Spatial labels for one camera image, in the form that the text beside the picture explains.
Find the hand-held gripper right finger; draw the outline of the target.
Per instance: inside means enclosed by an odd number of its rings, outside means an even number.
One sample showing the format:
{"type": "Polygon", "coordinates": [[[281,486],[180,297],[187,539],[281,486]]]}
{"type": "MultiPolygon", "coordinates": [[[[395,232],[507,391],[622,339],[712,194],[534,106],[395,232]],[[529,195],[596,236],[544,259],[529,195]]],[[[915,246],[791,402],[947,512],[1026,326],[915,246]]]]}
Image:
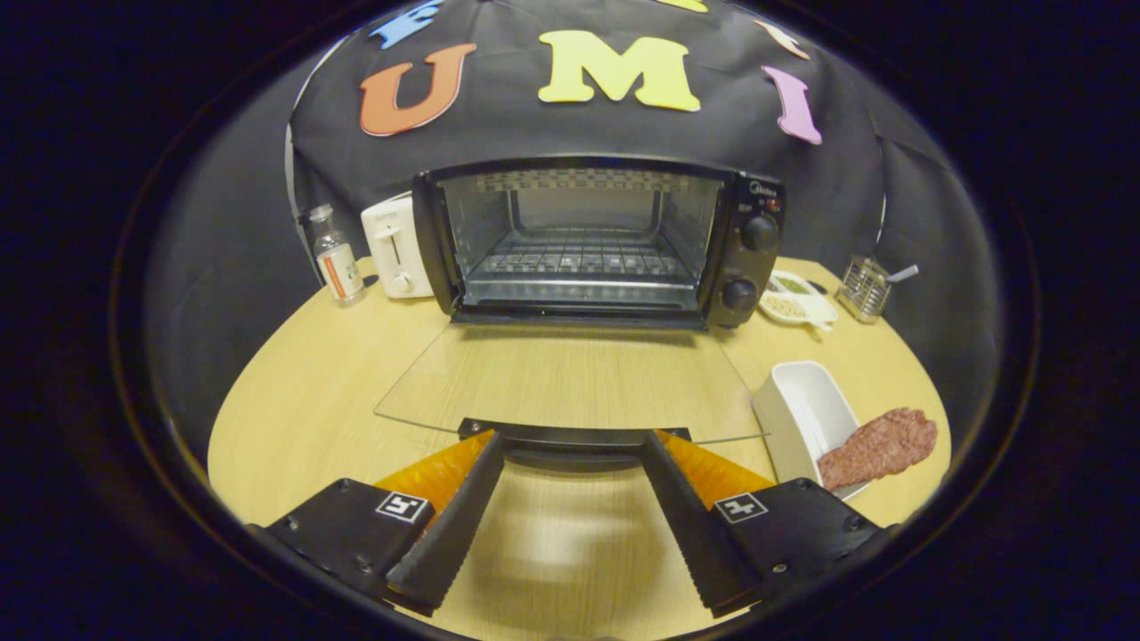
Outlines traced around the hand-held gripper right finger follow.
{"type": "Polygon", "coordinates": [[[809,478],[771,482],[663,430],[648,435],[640,449],[712,616],[806,599],[864,563],[891,535],[809,478]]]}

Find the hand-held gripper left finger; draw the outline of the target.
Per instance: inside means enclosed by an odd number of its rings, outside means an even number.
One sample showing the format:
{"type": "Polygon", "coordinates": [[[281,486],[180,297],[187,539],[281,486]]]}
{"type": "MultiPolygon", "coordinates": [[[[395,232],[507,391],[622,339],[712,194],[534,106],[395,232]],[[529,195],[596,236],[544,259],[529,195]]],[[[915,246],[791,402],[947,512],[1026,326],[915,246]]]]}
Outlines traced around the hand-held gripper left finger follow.
{"type": "Polygon", "coordinates": [[[363,597],[430,616],[469,555],[504,445],[488,431],[378,484],[337,479],[249,532],[363,597]]]}

